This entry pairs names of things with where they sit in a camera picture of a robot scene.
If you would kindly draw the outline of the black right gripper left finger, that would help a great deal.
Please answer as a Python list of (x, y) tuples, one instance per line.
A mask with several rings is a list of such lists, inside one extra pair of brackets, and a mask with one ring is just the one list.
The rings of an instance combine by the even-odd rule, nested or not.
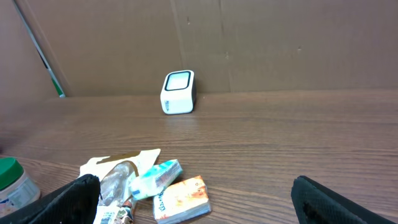
[(1, 224), (92, 224), (100, 180), (85, 174), (43, 198), (1, 218)]

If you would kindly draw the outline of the small orange box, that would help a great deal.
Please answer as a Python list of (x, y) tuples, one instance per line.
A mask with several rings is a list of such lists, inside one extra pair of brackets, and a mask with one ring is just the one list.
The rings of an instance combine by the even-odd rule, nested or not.
[(198, 175), (168, 186), (153, 198), (158, 224), (180, 223), (211, 212), (207, 186)]

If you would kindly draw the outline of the small teal tissue pack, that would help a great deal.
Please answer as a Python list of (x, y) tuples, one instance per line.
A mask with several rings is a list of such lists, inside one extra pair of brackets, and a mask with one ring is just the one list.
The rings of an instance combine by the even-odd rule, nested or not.
[(145, 174), (134, 179), (129, 189), (134, 200), (153, 197), (164, 191), (183, 169), (177, 159), (152, 166)]

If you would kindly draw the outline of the green lid white jar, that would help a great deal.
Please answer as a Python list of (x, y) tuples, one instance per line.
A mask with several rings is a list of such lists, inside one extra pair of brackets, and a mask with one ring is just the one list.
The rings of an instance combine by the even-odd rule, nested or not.
[(1, 218), (40, 198), (40, 189), (13, 157), (1, 158)]

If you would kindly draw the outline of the beige snack pouch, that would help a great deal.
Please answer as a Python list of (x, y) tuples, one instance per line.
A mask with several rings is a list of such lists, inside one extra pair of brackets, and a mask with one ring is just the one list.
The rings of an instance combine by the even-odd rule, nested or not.
[(93, 157), (80, 167), (80, 176), (95, 175), (100, 181), (100, 196), (94, 224), (130, 224), (136, 201), (129, 185), (156, 162), (161, 150), (133, 151), (105, 157)]

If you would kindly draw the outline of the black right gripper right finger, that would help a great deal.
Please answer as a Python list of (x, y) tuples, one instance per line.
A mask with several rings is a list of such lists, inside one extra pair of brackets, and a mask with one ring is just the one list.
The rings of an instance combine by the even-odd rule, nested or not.
[(300, 224), (394, 224), (304, 175), (290, 195)]

